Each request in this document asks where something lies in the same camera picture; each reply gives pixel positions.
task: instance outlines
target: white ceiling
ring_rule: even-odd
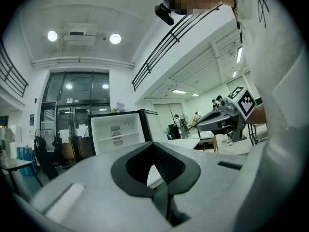
[[[236,63],[237,51],[242,44],[236,22],[231,25],[228,29],[215,32],[218,36],[212,38],[202,49],[194,49],[194,57],[165,78],[159,88],[146,99],[191,99],[192,94],[200,95],[248,72],[249,66],[244,53],[241,61]],[[173,93],[174,89],[187,93]]]
[[[162,0],[27,0],[18,14],[21,31],[33,60],[65,56],[86,56],[130,62],[145,33],[154,23],[155,5]],[[63,35],[69,23],[98,26],[93,46],[68,45]],[[59,40],[50,42],[55,30]],[[109,37],[120,34],[119,44]]]

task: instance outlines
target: round ceiling light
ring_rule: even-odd
[[[51,42],[54,42],[56,41],[58,35],[55,31],[50,31],[47,35],[48,39],[51,41]]]
[[[111,41],[113,44],[118,44],[119,42],[121,42],[121,37],[120,37],[119,34],[114,33],[114,34],[111,35],[110,41]]]

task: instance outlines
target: shelf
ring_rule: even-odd
[[[122,134],[122,135],[118,135],[118,136],[114,136],[114,137],[124,137],[124,136],[128,136],[128,135],[132,135],[135,133],[139,133],[139,131],[135,131],[135,132],[131,132],[131,133],[127,133],[127,134]],[[104,140],[108,140],[108,139],[112,139],[114,137],[108,137],[108,138],[103,138],[103,139],[97,139],[97,142],[99,141],[104,141]]]

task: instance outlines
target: person's arm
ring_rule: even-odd
[[[260,104],[254,108],[253,112],[247,119],[246,124],[265,124],[265,123],[266,123],[266,114],[264,105]]]

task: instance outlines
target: black railing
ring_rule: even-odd
[[[24,96],[28,83],[13,65],[3,42],[0,41],[0,78],[20,97]]]
[[[219,5],[215,9],[205,12],[205,13],[195,13],[185,15],[160,41],[156,46],[154,51],[147,58],[137,75],[133,79],[134,91],[142,83],[145,77],[151,73],[155,65],[160,61],[160,59],[176,44],[180,42],[180,39],[198,22],[204,19],[207,15],[215,10],[219,10]]]

